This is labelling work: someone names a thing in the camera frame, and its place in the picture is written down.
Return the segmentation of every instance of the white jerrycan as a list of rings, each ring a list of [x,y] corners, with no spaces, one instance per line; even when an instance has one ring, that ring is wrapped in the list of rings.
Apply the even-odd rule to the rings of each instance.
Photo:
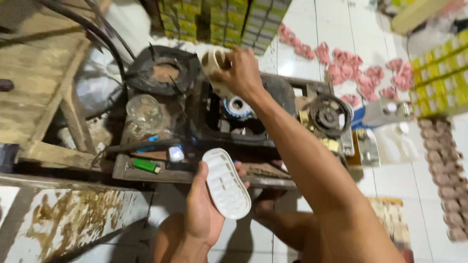
[[[416,145],[406,137],[409,131],[405,122],[384,125],[374,131],[382,164],[406,163],[420,158]]]

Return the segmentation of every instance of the white plastic bag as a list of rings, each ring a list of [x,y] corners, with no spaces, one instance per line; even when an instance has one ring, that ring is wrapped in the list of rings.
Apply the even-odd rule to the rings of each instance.
[[[114,0],[105,18],[136,57],[149,45],[151,19],[138,0]],[[119,39],[113,36],[110,40],[122,59],[131,64],[133,59]]]
[[[449,40],[454,33],[454,17],[445,15],[427,21],[426,27],[408,38],[408,53],[411,59],[434,49]]]
[[[122,77],[117,65],[113,64],[111,52],[102,48],[90,50],[88,61],[75,76],[78,97],[85,116],[93,116],[108,110],[121,95]]]

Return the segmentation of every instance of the hand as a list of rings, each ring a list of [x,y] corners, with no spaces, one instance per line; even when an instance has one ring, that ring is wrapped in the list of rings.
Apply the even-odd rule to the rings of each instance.
[[[246,101],[266,92],[260,78],[258,61],[251,48],[235,48],[232,53],[226,53],[226,58],[232,62],[231,69],[215,71],[210,79],[223,83],[232,93]]]
[[[234,163],[239,177],[247,175],[242,169],[242,163]],[[201,161],[198,165],[198,173],[193,179],[192,188],[187,196],[187,212],[185,214],[185,236],[203,242],[210,248],[218,241],[223,228],[225,218],[219,213],[211,200],[206,177],[208,165]]]

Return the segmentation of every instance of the bare foot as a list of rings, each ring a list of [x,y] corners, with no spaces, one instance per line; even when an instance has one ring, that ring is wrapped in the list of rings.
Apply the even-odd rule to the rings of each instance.
[[[273,212],[275,201],[285,195],[286,190],[263,189],[262,193],[254,201],[254,214],[261,218],[263,215]]]

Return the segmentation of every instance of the black cable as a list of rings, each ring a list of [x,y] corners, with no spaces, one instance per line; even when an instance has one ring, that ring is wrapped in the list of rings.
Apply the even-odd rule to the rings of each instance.
[[[115,30],[115,28],[113,28],[109,22],[107,22],[107,20],[104,18],[104,16],[102,15],[100,9],[97,7],[97,5],[95,3],[93,3],[91,0],[85,0],[85,2],[89,5],[89,7],[91,7],[91,9],[94,11],[94,13],[96,14],[96,16],[102,21],[102,23],[104,24],[104,26],[113,34],[117,37],[117,39],[122,43],[122,45],[124,46],[125,50],[127,50],[127,52],[130,54],[130,57],[132,57],[133,60],[136,59],[135,55],[133,54],[132,50],[130,49],[130,47],[127,45],[127,43],[123,40],[123,38],[117,33],[117,31]]]
[[[95,25],[93,25],[90,21],[84,19],[82,16],[79,16],[75,14],[74,12],[62,7],[58,3],[56,3],[53,0],[36,0],[36,2],[44,5],[48,9],[57,12],[65,17],[70,18],[71,20],[77,22],[78,24],[82,25],[85,27],[87,30],[91,31],[94,35],[96,35],[98,38],[100,38],[108,47],[112,55],[114,56],[119,71],[120,75],[122,76],[122,82],[125,84],[125,69],[124,69],[124,63],[122,61],[122,58],[120,57],[117,48],[114,46],[112,41],[104,34],[99,28],[97,28]]]

